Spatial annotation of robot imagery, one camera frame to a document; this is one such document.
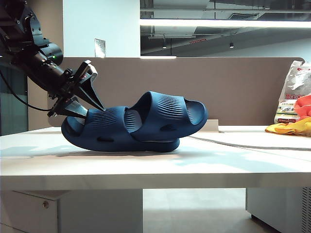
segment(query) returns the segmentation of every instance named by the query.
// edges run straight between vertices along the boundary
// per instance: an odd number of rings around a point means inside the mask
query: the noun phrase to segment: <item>fluorescent light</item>
[[[306,21],[257,21],[218,19],[140,19],[141,26],[212,27],[212,28],[311,28]]]
[[[141,59],[174,59],[176,56],[141,56]]]

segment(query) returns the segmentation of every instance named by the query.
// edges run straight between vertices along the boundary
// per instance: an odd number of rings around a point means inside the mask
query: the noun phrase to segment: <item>air vent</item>
[[[301,232],[311,233],[311,187],[302,189]]]
[[[242,19],[254,19],[257,15],[247,15],[247,14],[236,14],[233,13],[229,19],[231,20],[242,20]]]

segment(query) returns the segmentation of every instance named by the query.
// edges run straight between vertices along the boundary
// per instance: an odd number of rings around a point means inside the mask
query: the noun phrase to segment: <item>cable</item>
[[[243,144],[234,144],[234,143],[226,143],[226,142],[221,142],[221,141],[216,141],[212,139],[204,139],[200,137],[195,137],[195,136],[189,136],[191,138],[201,140],[201,141],[206,141],[206,142],[211,142],[211,143],[217,143],[225,146],[230,146],[230,147],[238,147],[238,148],[251,148],[251,149],[264,149],[264,150],[301,150],[301,151],[310,151],[310,148],[298,148],[298,147],[258,147],[258,146],[249,146],[249,145],[243,145]]]
[[[1,78],[3,79],[5,85],[8,87],[8,89],[11,91],[12,95],[18,99],[20,102],[22,102],[23,104],[27,105],[28,107],[30,108],[33,108],[33,109],[36,109],[36,110],[39,110],[39,111],[43,111],[43,112],[48,112],[50,110],[52,110],[52,108],[50,109],[42,109],[42,108],[37,108],[37,107],[34,107],[32,105],[30,105],[29,103],[26,103],[25,101],[23,101],[20,97],[17,96],[17,94],[15,94],[15,92],[13,91],[13,89],[10,87],[9,83],[6,81],[6,79],[4,78],[4,75],[2,73],[2,71],[0,70],[0,76]]]

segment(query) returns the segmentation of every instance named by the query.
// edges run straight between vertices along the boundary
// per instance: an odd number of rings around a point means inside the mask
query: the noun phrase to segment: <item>white cabinet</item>
[[[142,189],[1,192],[1,232],[142,233]]]
[[[30,233],[57,232],[57,202],[14,191],[1,192],[1,224]]]

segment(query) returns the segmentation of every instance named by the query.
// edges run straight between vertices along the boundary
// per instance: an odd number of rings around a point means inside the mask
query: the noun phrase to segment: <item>navy blue sandal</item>
[[[208,116],[201,102],[152,91],[146,92],[127,112],[136,122],[141,122],[131,132],[139,141],[171,140],[191,135],[205,125]]]
[[[141,142],[129,131],[135,128],[131,116],[124,114],[128,108],[118,106],[105,112],[89,109],[85,123],[68,116],[62,124],[63,136],[72,144],[96,151],[157,151],[170,152],[179,146],[179,139]]]
[[[206,120],[207,110],[200,102],[147,92],[132,108],[90,109],[84,124],[69,116],[62,133],[88,150],[169,152],[179,146],[180,137],[197,132]]]

